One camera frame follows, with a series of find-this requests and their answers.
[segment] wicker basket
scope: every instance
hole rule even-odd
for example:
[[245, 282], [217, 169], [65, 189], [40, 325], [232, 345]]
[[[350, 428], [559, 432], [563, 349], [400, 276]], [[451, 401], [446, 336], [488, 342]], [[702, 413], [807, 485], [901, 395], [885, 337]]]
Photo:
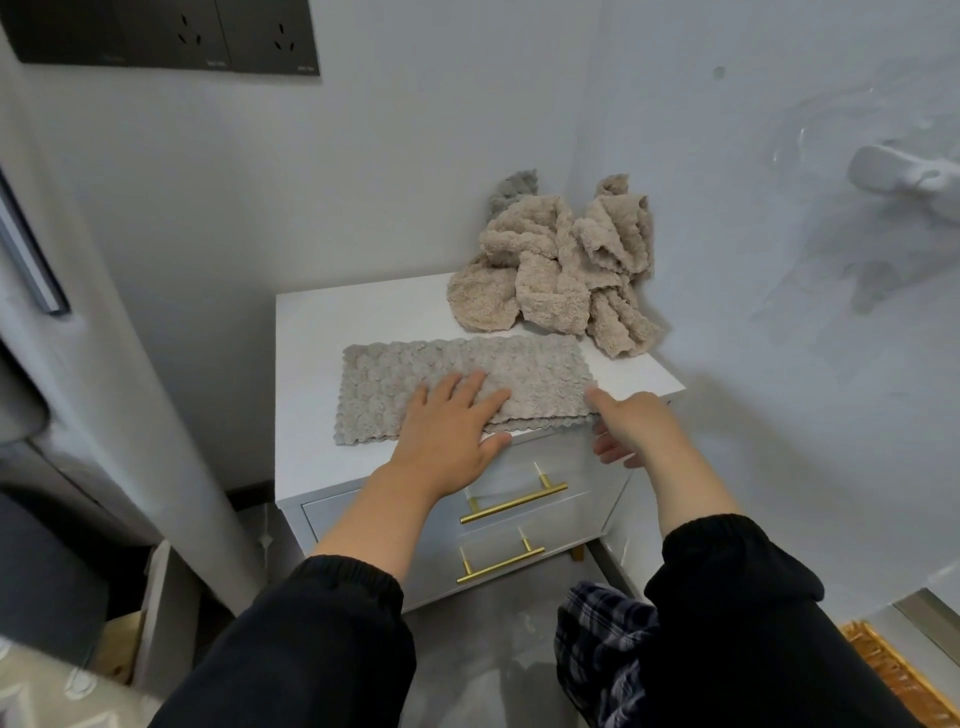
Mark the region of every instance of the wicker basket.
[[855, 621], [841, 627], [867, 665], [927, 728], [960, 728], [960, 712], [870, 626]]

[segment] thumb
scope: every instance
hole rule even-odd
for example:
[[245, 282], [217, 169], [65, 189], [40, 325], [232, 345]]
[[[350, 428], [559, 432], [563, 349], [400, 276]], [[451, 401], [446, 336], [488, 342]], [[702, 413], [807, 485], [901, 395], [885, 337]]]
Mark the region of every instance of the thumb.
[[493, 462], [494, 457], [510, 446], [514, 436], [509, 432], [497, 432], [480, 443], [480, 458], [483, 460], [484, 469]]
[[587, 392], [584, 394], [584, 399], [587, 401], [587, 404], [592, 405], [592, 407], [600, 413], [600, 417], [604, 420], [607, 419], [608, 415], [611, 415], [613, 410], [619, 404], [617, 400], [610, 396], [609, 393], [600, 389], [600, 387], [588, 387]]

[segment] white nightstand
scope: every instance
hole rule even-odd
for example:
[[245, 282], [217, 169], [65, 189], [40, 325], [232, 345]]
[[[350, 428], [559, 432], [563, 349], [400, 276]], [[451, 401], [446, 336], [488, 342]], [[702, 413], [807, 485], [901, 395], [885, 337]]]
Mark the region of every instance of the white nightstand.
[[[448, 279], [443, 274], [277, 297], [276, 504], [304, 553], [346, 510], [367, 476], [390, 459], [396, 445], [334, 444], [345, 347], [538, 335], [527, 325], [495, 334], [463, 330], [446, 303]], [[613, 361], [587, 337], [581, 347], [594, 377], [614, 397], [638, 390], [669, 397], [684, 389], [649, 354]], [[479, 480], [444, 498], [430, 514], [403, 585], [405, 610], [604, 533], [630, 472], [597, 461], [587, 427], [514, 436]]]

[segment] gold drawer handle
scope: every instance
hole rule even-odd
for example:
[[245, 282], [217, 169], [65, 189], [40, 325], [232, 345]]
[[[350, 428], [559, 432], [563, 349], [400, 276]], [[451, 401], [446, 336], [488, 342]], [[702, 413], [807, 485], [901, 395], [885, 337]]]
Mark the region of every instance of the gold drawer handle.
[[467, 525], [468, 523], [473, 523], [478, 519], [486, 518], [487, 516], [492, 516], [494, 513], [501, 513], [503, 511], [509, 510], [511, 508], [516, 508], [519, 505], [524, 503], [529, 503], [538, 498], [552, 496], [555, 493], [566, 490], [566, 483], [560, 483], [559, 485], [554, 485], [550, 482], [548, 478], [543, 473], [540, 473], [540, 482], [543, 484], [543, 487], [540, 488], [535, 493], [531, 493], [527, 496], [521, 496], [514, 500], [508, 500], [506, 503], [499, 503], [497, 505], [492, 505], [490, 508], [481, 509], [477, 499], [475, 497], [467, 498], [467, 503], [470, 504], [470, 512], [465, 516], [460, 517], [460, 523], [462, 525]]
[[546, 548], [544, 548], [543, 546], [541, 546], [540, 548], [533, 548], [532, 546], [530, 546], [530, 542], [527, 541], [526, 536], [522, 536], [522, 539], [523, 539], [523, 547], [526, 548], [526, 550], [523, 553], [521, 553], [519, 556], [514, 556], [512, 559], [501, 561], [499, 564], [494, 564], [491, 567], [486, 567], [485, 569], [481, 569], [480, 571], [474, 571], [470, 567], [470, 562], [467, 560], [467, 557], [464, 556], [464, 571], [466, 573], [463, 576], [461, 576], [459, 579], [457, 579], [457, 583], [466, 584], [468, 581], [472, 581], [473, 579], [479, 579], [481, 576], [486, 576], [489, 573], [493, 573], [497, 569], [503, 569], [504, 567], [512, 566], [513, 564], [517, 564], [526, 559], [532, 559], [534, 556], [540, 556], [542, 553], [546, 552]]

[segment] black sleeve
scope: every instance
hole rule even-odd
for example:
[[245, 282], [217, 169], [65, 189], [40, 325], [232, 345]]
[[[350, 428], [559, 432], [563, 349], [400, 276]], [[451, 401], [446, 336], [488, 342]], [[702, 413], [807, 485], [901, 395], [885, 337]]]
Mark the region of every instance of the black sleeve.
[[820, 580], [750, 519], [686, 523], [663, 561], [645, 683], [664, 724], [920, 725], [817, 605]]
[[221, 635], [151, 727], [396, 726], [417, 666], [402, 604], [383, 571], [307, 559]]

